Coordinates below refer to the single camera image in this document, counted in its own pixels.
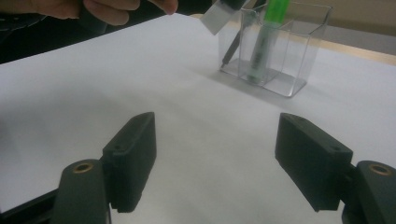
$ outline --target white table surface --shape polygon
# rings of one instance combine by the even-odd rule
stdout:
[[[275,159],[279,113],[311,120],[396,167],[396,67],[321,49],[291,99],[218,69],[218,38],[165,16],[0,65],[0,207],[56,189],[62,169],[99,159],[133,116],[156,114],[158,158],[132,214],[113,223],[341,223],[313,211]]]

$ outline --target clear plastic container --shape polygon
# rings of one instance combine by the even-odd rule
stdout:
[[[242,9],[219,33],[220,70],[280,95],[295,95],[308,81],[331,11],[290,2],[283,23],[273,24],[263,21],[266,5]],[[237,20],[239,30],[233,31]],[[238,32],[238,49],[225,63]]]

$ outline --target black plastic part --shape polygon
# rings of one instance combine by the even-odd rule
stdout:
[[[343,224],[369,224],[363,210],[350,209],[347,205],[344,207],[341,219]]]
[[[367,222],[396,223],[396,170],[376,161],[357,165],[356,191]]]
[[[50,223],[52,208],[58,190],[53,190],[27,203],[23,203],[0,215],[2,224],[44,224]]]
[[[102,161],[112,208],[132,212],[157,155],[154,113],[136,116],[103,149]]]
[[[237,11],[242,8],[246,0],[220,0],[220,2]]]
[[[50,224],[108,224],[110,220],[102,163],[85,160],[67,166]]]
[[[104,34],[107,28],[107,23],[94,17],[84,6],[81,7],[79,12],[78,23],[85,29],[99,35]]]
[[[282,113],[276,159],[315,211],[337,210],[353,152],[307,119]]]

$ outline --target dark background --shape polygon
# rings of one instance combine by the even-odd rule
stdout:
[[[211,0],[179,0],[177,13],[190,15],[205,13]],[[107,26],[111,33],[164,15],[152,3],[142,0],[139,9],[130,12],[129,22],[123,26]],[[98,36],[78,25],[77,20],[58,20],[47,17],[31,27],[14,31],[0,43],[0,63],[7,63],[53,49],[62,48]]]

